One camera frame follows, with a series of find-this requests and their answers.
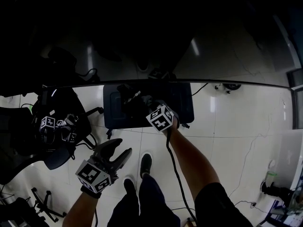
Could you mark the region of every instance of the chair caster wheel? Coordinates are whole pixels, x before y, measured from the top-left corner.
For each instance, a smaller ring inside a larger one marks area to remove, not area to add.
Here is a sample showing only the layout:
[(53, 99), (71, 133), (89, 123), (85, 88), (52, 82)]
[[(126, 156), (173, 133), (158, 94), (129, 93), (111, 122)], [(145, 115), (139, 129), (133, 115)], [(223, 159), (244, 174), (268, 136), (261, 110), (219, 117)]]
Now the chair caster wheel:
[(102, 113), (104, 113), (104, 109), (103, 109), (102, 107), (100, 107), (100, 108), (98, 109), (98, 112), (99, 112), (99, 114), (102, 114)]

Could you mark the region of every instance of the black pants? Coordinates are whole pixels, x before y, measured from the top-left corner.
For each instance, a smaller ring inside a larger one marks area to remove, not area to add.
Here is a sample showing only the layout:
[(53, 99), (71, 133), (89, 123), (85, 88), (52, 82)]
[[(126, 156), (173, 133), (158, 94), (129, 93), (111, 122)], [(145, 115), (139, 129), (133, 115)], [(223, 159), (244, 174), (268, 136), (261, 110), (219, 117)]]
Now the black pants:
[(107, 227), (120, 226), (176, 226), (180, 219), (166, 206), (164, 195), (150, 175), (144, 174), (139, 190), (140, 209), (136, 192), (128, 192), (114, 208)]

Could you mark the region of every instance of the hand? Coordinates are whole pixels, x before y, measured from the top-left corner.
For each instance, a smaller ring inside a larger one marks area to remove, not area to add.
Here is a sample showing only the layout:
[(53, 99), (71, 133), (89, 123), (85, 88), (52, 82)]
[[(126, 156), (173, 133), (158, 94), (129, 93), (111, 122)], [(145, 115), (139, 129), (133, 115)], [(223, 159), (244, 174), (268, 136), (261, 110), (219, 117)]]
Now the hand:
[[(173, 117), (172, 126), (169, 127), (171, 130), (176, 130), (178, 128), (178, 119), (176, 116)], [(163, 134), (167, 136), (167, 130), (163, 131)]]

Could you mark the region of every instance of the glove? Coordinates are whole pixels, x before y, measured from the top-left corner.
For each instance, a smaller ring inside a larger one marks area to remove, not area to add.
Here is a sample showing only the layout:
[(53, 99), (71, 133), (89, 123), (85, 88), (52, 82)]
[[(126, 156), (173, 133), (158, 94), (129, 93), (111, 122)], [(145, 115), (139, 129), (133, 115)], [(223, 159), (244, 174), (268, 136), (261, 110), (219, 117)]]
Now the glove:
[(94, 199), (99, 199), (101, 197), (101, 192), (94, 193), (93, 191), (89, 190), (87, 187), (82, 186), (81, 191), (85, 192), (89, 196), (93, 197)]

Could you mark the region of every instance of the white tile floor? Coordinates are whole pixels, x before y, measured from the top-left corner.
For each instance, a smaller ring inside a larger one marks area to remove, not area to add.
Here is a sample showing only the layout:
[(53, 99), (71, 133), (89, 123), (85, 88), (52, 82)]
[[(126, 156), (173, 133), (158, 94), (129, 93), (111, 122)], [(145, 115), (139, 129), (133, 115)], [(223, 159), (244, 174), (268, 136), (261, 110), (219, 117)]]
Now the white tile floor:
[[(202, 85), (203, 83), (192, 83), (192, 92), (196, 92)], [(78, 87), (74, 90), (86, 111), (103, 106), (103, 86)], [(34, 103), (36, 98), (35, 94), (21, 98), (15, 96), (12, 99), (1, 97), (0, 103), (3, 107), (18, 107), (19, 103)], [(216, 91), (214, 85), (209, 84), (193, 97), (193, 102), (195, 120), (190, 124), (190, 129), (180, 128), (182, 134), (211, 161), (228, 195), (238, 187), (231, 195), (234, 203), (240, 200), (256, 201), (260, 209), (268, 211), (273, 199), (260, 194), (259, 186), (265, 177), (269, 161), (279, 150), (281, 133), (292, 128), (290, 92), (274, 87), (242, 85), (229, 95), (222, 89)], [(104, 127), (103, 116), (97, 112), (89, 120), (97, 141), (106, 141), (107, 129)], [(122, 179), (125, 175), (134, 177), (137, 191), (139, 190), (139, 158), (147, 150), (152, 153), (154, 160), (151, 175), (160, 185), (167, 205), (170, 208), (185, 206), (162, 134), (153, 128), (123, 129), (115, 130), (112, 138), (123, 139), (113, 158), (130, 147), (133, 153), (124, 168), (118, 171), (120, 178), (104, 190), (98, 202), (99, 226), (107, 225), (113, 208), (124, 196)], [(54, 210), (68, 212), (80, 195), (81, 184), (75, 172), (82, 160), (88, 159), (91, 154), (91, 150), (79, 146), (75, 151), (75, 160), (70, 159), (53, 171), (48, 170), (43, 162), (34, 163), (18, 174), (5, 189), (22, 197), (32, 196), (32, 187), (36, 187), (42, 197), (46, 190), (51, 190)], [(177, 167), (186, 199), (193, 208), (190, 190), (178, 164)], [(257, 209), (250, 209), (246, 203), (240, 203), (237, 207), (254, 226), (266, 216)], [(176, 210), (175, 213), (182, 223), (189, 217), (185, 209)], [(62, 224), (62, 219), (56, 224), (48, 218), (46, 220), (50, 226)]]

